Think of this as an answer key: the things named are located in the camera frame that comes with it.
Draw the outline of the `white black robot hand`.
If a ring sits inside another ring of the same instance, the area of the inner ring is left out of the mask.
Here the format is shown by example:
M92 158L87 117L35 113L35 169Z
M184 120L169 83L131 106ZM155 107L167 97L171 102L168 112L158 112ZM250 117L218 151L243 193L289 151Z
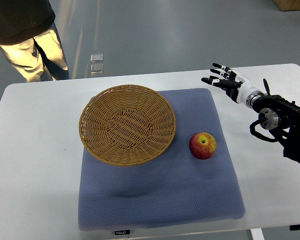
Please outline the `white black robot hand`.
M237 104L245 104L248 108L253 108L257 98L265 96L259 89L255 88L251 81L239 71L228 66L213 63L210 71L217 76L203 77L202 82L220 88L226 95Z

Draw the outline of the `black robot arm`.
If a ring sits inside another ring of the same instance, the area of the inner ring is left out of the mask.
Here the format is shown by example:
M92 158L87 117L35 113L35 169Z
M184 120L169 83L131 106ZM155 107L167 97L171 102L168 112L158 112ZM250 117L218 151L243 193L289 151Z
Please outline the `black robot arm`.
M258 119L249 127L250 133L260 140L280 143L283 156L300 163L300 106L272 95L266 79L263 84L266 93L257 91L247 100L258 113Z

